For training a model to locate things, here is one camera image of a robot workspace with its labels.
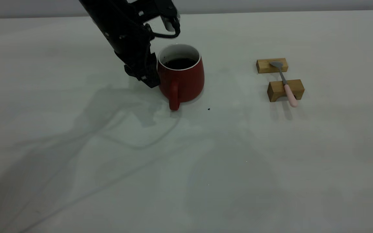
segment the mug handle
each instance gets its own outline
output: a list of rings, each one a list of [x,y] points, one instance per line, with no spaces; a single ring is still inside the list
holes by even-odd
[[[169,108],[172,111],[178,111],[179,105],[181,102],[179,102],[178,99],[178,87],[179,87],[179,79],[172,78],[171,85],[169,88]]]

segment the pink spoon handle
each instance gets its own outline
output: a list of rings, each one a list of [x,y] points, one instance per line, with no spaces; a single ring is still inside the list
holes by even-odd
[[[296,98],[294,97],[293,93],[291,92],[289,85],[287,85],[287,84],[284,85],[284,90],[286,91],[286,95],[289,98],[290,106],[296,108],[299,105],[299,103],[297,102]]]

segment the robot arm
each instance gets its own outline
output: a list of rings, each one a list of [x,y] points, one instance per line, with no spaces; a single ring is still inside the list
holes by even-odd
[[[109,41],[115,54],[125,63],[128,75],[156,87],[156,55],[151,54],[155,37],[176,38],[180,31],[179,15],[172,0],[79,0]],[[145,22],[161,16],[167,30],[175,34],[158,34]]]

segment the spoon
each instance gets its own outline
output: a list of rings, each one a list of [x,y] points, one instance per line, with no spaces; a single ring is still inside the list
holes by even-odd
[[[297,107],[299,103],[297,102],[296,98],[294,97],[294,94],[292,93],[289,85],[287,84],[287,80],[284,78],[283,72],[281,72],[281,68],[283,67],[283,63],[274,61],[270,62],[270,65],[277,67],[278,71],[280,71],[281,79],[283,80],[284,90],[286,91],[286,95],[289,98],[290,106]]]

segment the metal spoon head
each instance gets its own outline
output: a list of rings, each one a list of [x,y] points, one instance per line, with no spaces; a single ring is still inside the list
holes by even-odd
[[[277,68],[282,68],[283,67],[283,63],[278,62],[278,61],[272,61],[272,62],[270,62],[270,65],[272,65],[274,67],[277,67]]]

